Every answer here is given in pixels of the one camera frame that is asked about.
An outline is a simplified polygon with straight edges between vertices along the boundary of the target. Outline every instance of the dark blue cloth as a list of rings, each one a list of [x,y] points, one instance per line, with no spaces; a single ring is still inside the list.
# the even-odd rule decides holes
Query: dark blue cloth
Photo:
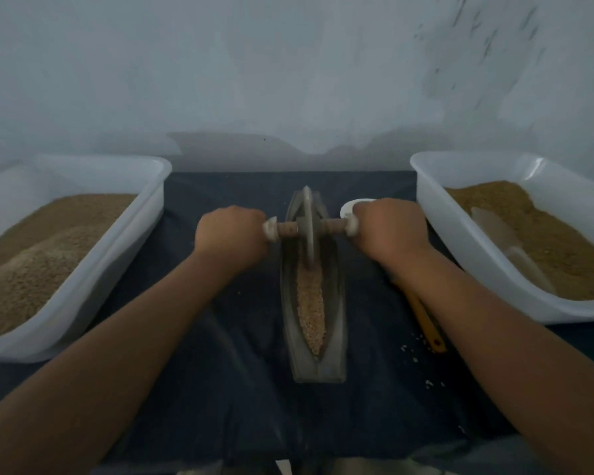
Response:
[[[321,193],[333,216],[356,198],[415,198],[411,172],[172,174],[162,220],[93,325],[190,254],[204,213],[241,205],[281,219],[293,191],[306,184]],[[207,307],[104,464],[320,455],[399,459],[429,444],[510,432],[454,350],[447,357],[428,351],[407,302],[380,267],[347,240],[338,245],[346,279],[346,383],[293,382],[275,246]],[[593,348],[589,326],[559,331],[577,334],[575,344]],[[39,366],[0,364],[0,399]]]

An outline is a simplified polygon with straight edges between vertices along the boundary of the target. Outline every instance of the grain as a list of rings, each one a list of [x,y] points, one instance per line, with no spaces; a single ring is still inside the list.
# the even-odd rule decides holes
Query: grain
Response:
[[[0,335],[46,304],[134,197],[60,198],[0,236]]]
[[[537,209],[518,184],[491,182],[446,191],[469,215],[472,207],[499,215],[515,231],[524,251],[545,273],[558,296],[594,300],[594,245],[571,226]]]
[[[309,269],[305,263],[305,250],[303,247],[300,249],[297,265],[297,316],[310,351],[318,357],[325,336],[324,297],[321,289],[323,272],[320,263]]]

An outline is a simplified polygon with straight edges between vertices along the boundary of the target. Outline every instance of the white plastic tub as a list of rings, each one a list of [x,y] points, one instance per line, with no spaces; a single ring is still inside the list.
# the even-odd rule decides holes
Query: white plastic tub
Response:
[[[422,152],[411,164],[418,172],[418,202],[464,270],[538,322],[594,321],[594,300],[565,300],[532,285],[443,188],[498,180],[518,183],[537,208],[594,244],[593,181],[532,154]]]
[[[0,167],[0,235],[51,201],[85,193],[135,193],[42,309],[0,336],[0,360],[34,362],[55,355],[92,321],[163,211],[164,159],[126,155],[38,155]],[[102,278],[105,283],[97,282]]]

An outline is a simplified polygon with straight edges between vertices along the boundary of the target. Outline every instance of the person's left hand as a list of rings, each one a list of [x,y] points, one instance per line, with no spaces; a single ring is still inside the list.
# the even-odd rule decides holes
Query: person's left hand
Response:
[[[264,221],[264,212],[235,205],[206,213],[196,227],[194,252],[220,260],[240,273],[269,251],[261,227]]]

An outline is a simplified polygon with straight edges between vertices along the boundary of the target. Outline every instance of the forearm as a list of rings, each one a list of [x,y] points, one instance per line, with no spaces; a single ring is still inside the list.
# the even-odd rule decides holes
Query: forearm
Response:
[[[569,473],[594,473],[594,363],[437,251],[398,263],[471,372],[533,446]]]
[[[0,473],[88,471],[233,275],[228,263],[192,254],[10,393],[0,402]]]

